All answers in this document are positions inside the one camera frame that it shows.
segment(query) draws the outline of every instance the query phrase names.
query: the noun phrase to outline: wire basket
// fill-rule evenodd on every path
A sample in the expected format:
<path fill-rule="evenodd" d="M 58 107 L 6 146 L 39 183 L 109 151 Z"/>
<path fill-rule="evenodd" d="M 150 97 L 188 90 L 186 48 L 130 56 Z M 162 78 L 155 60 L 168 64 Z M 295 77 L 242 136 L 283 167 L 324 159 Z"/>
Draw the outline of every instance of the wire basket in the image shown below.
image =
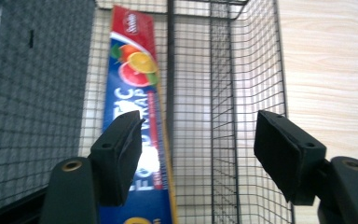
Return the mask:
<path fill-rule="evenodd" d="M 113 4 L 155 20 L 180 223 L 294 223 L 253 152 L 286 113 L 276 0 L 0 0 L 0 207 L 101 135 Z"/>

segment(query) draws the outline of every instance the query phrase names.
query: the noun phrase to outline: metal wire grid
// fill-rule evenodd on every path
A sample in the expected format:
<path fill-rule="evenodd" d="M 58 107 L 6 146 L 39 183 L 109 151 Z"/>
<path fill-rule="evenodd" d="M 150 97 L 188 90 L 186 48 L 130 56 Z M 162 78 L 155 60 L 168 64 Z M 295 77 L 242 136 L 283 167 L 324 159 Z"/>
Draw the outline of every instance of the metal wire grid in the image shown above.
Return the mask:
<path fill-rule="evenodd" d="M 57 4 L 54 5 L 55 2 L 51 2 L 51 5 L 40 5 L 40 3 L 36 5 L 34 1 L 27 1 L 27 4 L 24 4 L 24 1 L 17 1 L 19 6 L 23 7 L 22 10 L 26 9 L 33 12 L 30 15 L 34 15 L 32 17 L 34 24 L 39 24 L 36 21 L 40 21 L 40 24 L 44 24 L 45 27 L 52 26 L 52 24 L 57 23 L 54 20 L 48 23 L 48 18 L 50 20 L 51 18 L 64 18 L 62 15 L 68 16 L 67 21 L 77 20 L 80 19 L 77 17 L 80 17 L 79 11 L 83 12 L 81 19 L 87 19 L 87 22 L 78 22 L 76 23 L 77 26 L 68 22 L 71 25 L 67 29 L 65 29 L 64 24 L 61 24 L 61 26 L 59 25 L 57 29 L 53 30 L 54 32 L 51 31 L 51 35 L 47 35 L 51 42 L 46 43 L 44 47 L 51 47 L 50 44 L 56 43 L 55 41 L 64 44 L 55 44 L 58 47 L 52 49 L 51 53 L 49 53 L 48 48 L 43 49 L 44 51 L 40 49 L 37 51 L 39 53 L 34 53 L 34 60 L 31 58 L 28 59 L 32 60 L 29 63 L 22 63 L 23 66 L 29 67 L 31 70 L 21 70 L 23 75 L 22 79 L 20 79 L 21 81 L 15 82 L 15 78 L 10 79 L 10 76 L 1 78 L 3 81 L 16 84 L 11 85 L 10 88 L 19 92 L 21 92 L 20 89 L 30 90 L 30 88 L 25 87 L 27 86 L 25 84 L 27 80 L 41 81 L 42 84 L 46 83 L 43 86 L 46 88 L 39 87 L 39 90 L 46 94 L 36 95 L 35 98 L 31 98 L 29 94 L 25 93 L 23 96 L 24 100 L 27 97 L 33 99 L 31 102 L 24 103 L 27 105 L 26 110 L 32 111 L 30 114 L 35 115 L 38 112 L 36 111 L 37 108 L 42 108 L 38 107 L 37 102 L 45 104 L 45 107 L 43 107 L 45 116 L 42 117 L 43 121 L 39 121 L 40 123 L 37 123 L 38 119 L 33 119 L 32 117 L 24 116 L 23 119 L 20 119 L 18 114 L 13 114 L 14 116 L 11 117 L 9 116 L 10 113 L 7 115 L 7 112 L 5 112 L 6 114 L 4 114 L 4 119 L 13 118 L 17 122 L 31 122 L 30 127 L 33 127 L 34 135 L 24 135 L 22 139 L 21 132 L 17 130 L 2 132 L 4 129 L 0 129 L 0 133 L 5 133 L 5 138 L 0 136 L 0 140 L 21 139 L 23 143 L 28 144 L 28 142 L 32 142 L 30 139 L 34 139 L 36 135 L 37 140 L 34 140 L 34 142 L 37 144 L 31 145 L 29 143 L 27 146 L 20 146 L 17 149 L 15 147 L 8 148 L 8 153 L 0 157 L 8 158 L 8 155 L 13 155 L 14 158 L 15 155 L 19 155 L 18 151 L 24 151 L 23 154 L 26 155 L 18 157 L 21 161 L 19 164 L 35 163 L 35 165 L 28 163 L 26 166 L 19 165 L 21 168 L 12 168 L 16 166 L 11 165 L 11 163 L 16 162 L 8 160 L 0 163 L 4 164 L 0 165 L 0 174 L 4 174 L 7 177 L 7 183 L 2 182 L 4 185 L 0 187 L 0 206 L 33 191 L 32 187 L 28 191 L 25 189 L 29 188 L 29 186 L 34 186 L 35 189 L 38 189 L 46 185 L 52 165 L 74 153 L 72 150 L 71 153 L 63 155 L 63 150 L 57 151 L 56 148 L 76 148 L 78 140 L 80 140 L 80 152 L 82 155 L 87 155 L 91 145 L 101 134 L 109 49 L 110 8 L 113 4 L 149 12 L 154 15 L 158 65 L 161 71 L 161 83 L 165 83 L 167 75 L 166 37 L 169 32 L 166 29 L 166 2 L 160 0 L 152 2 L 145 0 L 137 2 L 97 1 L 92 25 L 93 7 L 91 2 L 84 1 L 82 2 L 83 5 L 76 2 L 76 7 L 70 1 L 66 2 L 66 4 L 60 2 L 59 8 L 65 7 L 58 10 L 57 13 L 61 13 L 58 14 L 60 16 L 54 17 L 51 14 L 53 12 L 49 10 L 56 9 Z M 282 195 L 267 174 L 264 173 L 253 155 L 256 111 L 258 109 L 269 109 L 279 113 L 285 112 L 279 25 L 275 1 L 251 1 L 245 10 L 242 7 L 243 3 L 242 1 L 231 1 L 229 3 L 225 1 L 213 1 L 213 3 L 212 1 L 174 2 L 175 111 L 173 113 L 172 162 L 178 214 L 181 223 L 238 223 L 240 221 L 243 223 L 286 223 L 293 221 L 290 207 L 285 203 Z M 11 26 L 19 28 L 20 24 L 27 24 L 30 21 L 29 19 L 22 19 L 17 24 L 13 22 L 14 24 Z M 91 41 L 85 35 L 87 34 L 87 32 L 85 33 L 87 27 L 92 27 Z M 55 33 L 59 32 L 60 29 L 62 32 L 66 32 L 62 35 L 68 36 L 64 41 L 62 40 L 62 35 L 59 38 Z M 17 45 L 7 43 L 2 45 L 2 49 L 5 46 L 8 52 L 13 51 L 18 54 L 15 47 L 21 43 L 29 46 L 30 33 L 30 30 L 21 33 L 27 37 L 27 42 L 19 40 Z M 37 35 L 37 30 L 34 30 L 34 36 Z M 80 36 L 83 36 L 83 39 L 77 40 L 77 42 L 72 41 L 73 46 L 68 45 L 68 40 L 72 40 L 72 37 Z M 87 42 L 86 40 L 91 43 L 89 48 L 87 43 L 84 43 Z M 53 54 L 53 52 L 60 52 L 58 49 L 62 49 L 62 55 L 67 53 L 72 56 L 72 58 L 67 57 L 63 60 L 62 64 L 70 65 L 65 66 L 66 69 L 77 71 L 77 77 L 70 76 L 68 80 L 79 81 L 78 86 L 80 87 L 84 87 L 84 85 L 81 85 L 82 81 L 87 83 L 80 139 L 75 134 L 71 135 L 71 130 L 63 128 L 70 127 L 73 132 L 79 130 L 78 126 L 64 125 L 65 122 L 69 122 L 64 120 L 69 119 L 65 116 L 69 114 L 62 115 L 62 121 L 57 121 L 60 120 L 58 118 L 60 111 L 65 110 L 66 107 L 68 107 L 67 109 L 71 108 L 69 105 L 71 102 L 75 106 L 75 100 L 77 99 L 75 97 L 68 98 L 68 95 L 72 96 L 69 92 L 65 94 L 65 97 L 58 93 L 54 94 L 57 90 L 62 90 L 63 92 L 64 90 L 74 91 L 74 86 L 70 85 L 73 82 L 62 81 L 59 76 L 56 77 L 60 82 L 51 81 L 54 79 L 51 76 L 62 73 L 60 70 L 62 66 L 57 61 L 59 59 L 62 61 L 63 57 L 57 58 Z M 83 71 L 81 70 L 81 64 L 86 64 L 85 60 L 87 59 L 82 57 L 86 49 L 89 49 L 89 70 L 87 80 L 82 80 L 82 77 L 78 74 Z M 15 58 L 7 57 L 7 55 L 10 55 L 10 53 L 6 54 L 6 57 L 3 52 L 0 53 L 0 57 L 4 58 L 5 64 Z M 21 67 L 20 62 L 27 62 L 14 61 L 16 63 L 13 67 L 18 69 Z M 7 71 L 10 70 L 10 66 L 7 65 L 0 67 L 6 68 Z M 56 67 L 59 71 L 47 72 L 52 67 Z M 45 73 L 48 76 L 40 76 L 40 80 L 34 75 Z M 79 88 L 77 92 L 80 92 L 79 96 L 83 96 L 82 92 L 84 90 Z M 54 98 L 46 98 L 50 100 L 50 103 L 43 103 L 43 97 L 38 97 L 49 95 L 54 95 Z M 60 101 L 62 98 L 66 98 L 69 103 L 59 105 L 58 103 L 62 103 Z M 11 101 L 13 99 L 6 95 L 6 100 Z M 60 106 L 60 111 L 53 109 L 54 102 L 57 103 L 55 106 Z M 71 118 L 77 119 L 81 117 L 76 116 L 75 113 L 73 111 Z M 52 119 L 59 122 L 59 124 L 54 126 L 54 123 L 50 122 Z M 40 127 L 40 124 L 43 123 L 46 123 L 53 133 L 47 133 L 46 129 L 44 129 L 44 132 L 43 130 L 38 130 L 37 127 Z M 28 127 L 26 125 L 19 126 L 18 124 L 13 124 L 13 126 L 22 127 L 22 129 Z M 70 147 L 70 143 L 64 147 L 62 142 L 55 140 L 63 139 L 65 135 L 69 137 L 68 139 L 75 139 L 75 142 L 72 141 L 73 147 Z M 39 148 L 40 152 L 30 150 L 30 153 L 25 153 L 26 148 Z M 16 175 L 23 173 L 21 169 L 27 172 L 26 175 L 28 175 L 25 182 L 16 177 Z"/>
<path fill-rule="evenodd" d="M 78 152 L 93 9 L 0 0 L 0 207 L 45 187 Z"/>
<path fill-rule="evenodd" d="M 277 8 L 276 1 L 250 1 L 231 27 L 243 223 L 295 222 L 253 151 L 257 111 L 286 113 Z"/>
<path fill-rule="evenodd" d="M 285 114 L 275 1 L 214 1 L 175 18 L 173 170 L 183 223 L 292 223 L 254 156 L 256 113 Z M 204 10 L 209 10 L 207 19 Z"/>

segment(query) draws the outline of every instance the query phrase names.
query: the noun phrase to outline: red label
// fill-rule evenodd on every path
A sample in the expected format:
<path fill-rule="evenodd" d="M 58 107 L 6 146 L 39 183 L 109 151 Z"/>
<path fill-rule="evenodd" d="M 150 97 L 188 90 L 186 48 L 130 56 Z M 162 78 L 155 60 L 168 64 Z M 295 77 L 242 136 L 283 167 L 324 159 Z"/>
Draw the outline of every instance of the red label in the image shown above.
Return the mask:
<path fill-rule="evenodd" d="M 162 189 L 161 171 L 153 173 L 153 182 L 155 189 Z"/>
<path fill-rule="evenodd" d="M 124 7 L 115 6 L 113 10 L 112 31 L 144 47 L 156 61 L 153 18 Z"/>

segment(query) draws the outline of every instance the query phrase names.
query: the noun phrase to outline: floor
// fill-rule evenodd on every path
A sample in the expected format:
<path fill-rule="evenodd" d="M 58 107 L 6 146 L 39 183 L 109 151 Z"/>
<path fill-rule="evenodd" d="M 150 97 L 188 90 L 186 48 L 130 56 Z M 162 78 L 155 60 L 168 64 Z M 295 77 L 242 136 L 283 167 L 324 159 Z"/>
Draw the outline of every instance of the floor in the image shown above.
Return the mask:
<path fill-rule="evenodd" d="M 327 158 L 358 159 L 358 1 L 279 4 L 290 120 L 327 146 Z M 319 223 L 316 206 L 297 207 L 296 221 Z"/>

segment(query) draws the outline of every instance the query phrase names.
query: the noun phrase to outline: black plastic piece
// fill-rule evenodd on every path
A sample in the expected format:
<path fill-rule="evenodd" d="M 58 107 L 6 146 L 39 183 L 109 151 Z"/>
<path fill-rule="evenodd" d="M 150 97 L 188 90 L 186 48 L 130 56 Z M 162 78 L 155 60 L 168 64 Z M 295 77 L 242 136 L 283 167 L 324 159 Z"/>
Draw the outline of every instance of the black plastic piece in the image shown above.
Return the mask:
<path fill-rule="evenodd" d="M 333 158 L 328 179 L 344 222 L 358 224 L 358 160 Z"/>
<path fill-rule="evenodd" d="M 318 207 L 319 224 L 345 224 L 340 211 L 331 210 L 324 202 Z"/>
<path fill-rule="evenodd" d="M 124 204 L 142 153 L 139 111 L 117 117 L 91 148 L 89 159 L 103 206 Z"/>
<path fill-rule="evenodd" d="M 255 155 L 294 205 L 312 205 L 312 172 L 324 165 L 326 147 L 284 116 L 259 111 Z"/>
<path fill-rule="evenodd" d="M 98 222 L 90 161 L 75 157 L 58 163 L 48 182 L 39 223 Z"/>
<path fill-rule="evenodd" d="M 37 223 L 42 212 L 47 188 L 32 193 L 0 208 L 0 223 Z"/>

